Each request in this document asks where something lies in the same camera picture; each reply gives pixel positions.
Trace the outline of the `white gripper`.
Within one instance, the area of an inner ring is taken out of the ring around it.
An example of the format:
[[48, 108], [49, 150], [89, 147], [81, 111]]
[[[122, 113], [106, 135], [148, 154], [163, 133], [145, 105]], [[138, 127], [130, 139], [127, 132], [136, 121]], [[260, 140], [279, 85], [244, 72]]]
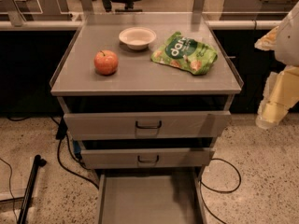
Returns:
[[279, 73], [271, 72], [263, 90], [263, 99], [258, 108], [256, 125], [271, 129], [285, 118], [289, 110], [299, 102], [299, 2], [281, 21], [259, 38], [254, 48], [275, 50], [275, 57], [286, 65]]

